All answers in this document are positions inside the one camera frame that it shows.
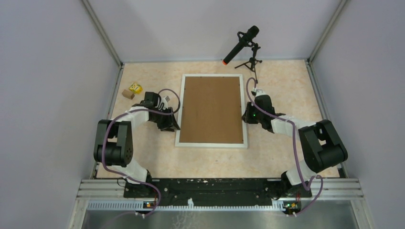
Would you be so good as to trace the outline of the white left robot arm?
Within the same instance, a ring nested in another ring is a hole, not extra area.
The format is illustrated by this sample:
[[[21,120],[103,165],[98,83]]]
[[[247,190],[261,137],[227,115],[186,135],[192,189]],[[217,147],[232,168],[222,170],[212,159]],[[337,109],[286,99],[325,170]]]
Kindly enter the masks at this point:
[[[168,105],[170,98],[160,93],[146,92],[140,103],[132,105],[123,114],[114,119],[103,119],[97,124],[94,159],[103,168],[119,175],[141,197],[148,197],[157,188],[152,184],[150,173],[134,159],[133,131],[147,122],[155,123],[161,131],[175,132],[180,127],[175,113],[181,107],[178,101],[176,109]]]

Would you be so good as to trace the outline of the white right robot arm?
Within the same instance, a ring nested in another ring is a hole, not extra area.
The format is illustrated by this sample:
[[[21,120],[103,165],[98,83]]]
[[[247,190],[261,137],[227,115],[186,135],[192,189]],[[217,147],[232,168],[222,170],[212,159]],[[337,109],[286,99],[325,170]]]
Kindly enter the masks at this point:
[[[319,172],[348,159],[348,152],[330,120],[303,121],[276,113],[267,94],[257,95],[246,104],[242,120],[247,124],[260,124],[271,133],[290,136],[294,157],[298,156],[297,144],[300,143],[303,159],[296,159],[295,167],[282,174],[280,191],[287,197],[299,191],[299,184],[308,185]]]

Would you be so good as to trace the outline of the yellow toy cube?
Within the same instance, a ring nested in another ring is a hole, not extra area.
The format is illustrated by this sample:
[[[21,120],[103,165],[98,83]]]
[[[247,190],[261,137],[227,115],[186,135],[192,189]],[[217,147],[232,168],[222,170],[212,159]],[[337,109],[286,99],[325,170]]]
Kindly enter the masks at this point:
[[[134,94],[140,94],[143,91],[142,86],[138,83],[133,83],[128,89]]]

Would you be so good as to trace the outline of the small brown cardboard block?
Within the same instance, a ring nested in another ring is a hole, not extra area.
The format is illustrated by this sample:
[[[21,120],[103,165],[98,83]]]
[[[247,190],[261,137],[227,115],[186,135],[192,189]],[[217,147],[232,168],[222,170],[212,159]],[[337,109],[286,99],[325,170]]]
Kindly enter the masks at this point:
[[[125,98],[132,100],[135,97],[135,94],[130,90],[123,90],[121,93]]]

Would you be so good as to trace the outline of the black mini tripod stand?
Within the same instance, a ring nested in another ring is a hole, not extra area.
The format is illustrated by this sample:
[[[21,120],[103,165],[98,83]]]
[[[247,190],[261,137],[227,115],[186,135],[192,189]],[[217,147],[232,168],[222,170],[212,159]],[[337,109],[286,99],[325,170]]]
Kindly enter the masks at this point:
[[[244,62],[244,63],[242,63],[242,64],[240,64],[240,65],[238,65],[238,66],[235,67],[235,69],[237,69],[237,68],[239,68],[239,67],[245,66],[247,69],[249,69],[251,72],[253,72],[254,75],[255,75],[255,83],[256,83],[256,84],[258,84],[257,73],[256,73],[256,65],[257,65],[258,63],[262,63],[262,62],[263,62],[262,60],[258,60],[258,59],[256,58],[257,51],[258,51],[260,48],[261,48],[261,47],[260,47],[257,43],[254,43],[254,44],[252,45],[252,48],[251,48],[251,50],[252,50],[252,52],[253,52],[252,57],[251,57],[247,62]]]

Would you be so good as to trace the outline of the black shotgun microphone orange tip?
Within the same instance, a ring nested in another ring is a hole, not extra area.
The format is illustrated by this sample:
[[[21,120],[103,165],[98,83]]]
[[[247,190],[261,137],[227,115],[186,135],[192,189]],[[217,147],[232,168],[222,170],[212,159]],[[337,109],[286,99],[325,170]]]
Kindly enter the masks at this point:
[[[253,25],[251,28],[247,30],[247,32],[239,31],[237,33],[238,36],[238,43],[236,46],[226,55],[226,57],[222,60],[224,65],[227,65],[238,53],[245,47],[250,47],[253,51],[257,51],[260,47],[257,43],[253,42],[253,39],[258,35],[259,28]]]

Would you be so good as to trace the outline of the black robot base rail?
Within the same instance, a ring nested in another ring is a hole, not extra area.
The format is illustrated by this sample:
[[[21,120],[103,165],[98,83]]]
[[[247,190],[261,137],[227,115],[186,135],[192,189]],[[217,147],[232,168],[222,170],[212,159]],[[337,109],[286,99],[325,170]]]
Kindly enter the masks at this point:
[[[151,187],[125,184],[125,198],[150,198],[159,206],[184,206],[189,200],[197,207],[271,206],[281,198],[310,198],[302,185],[289,187],[272,178],[155,178]]]

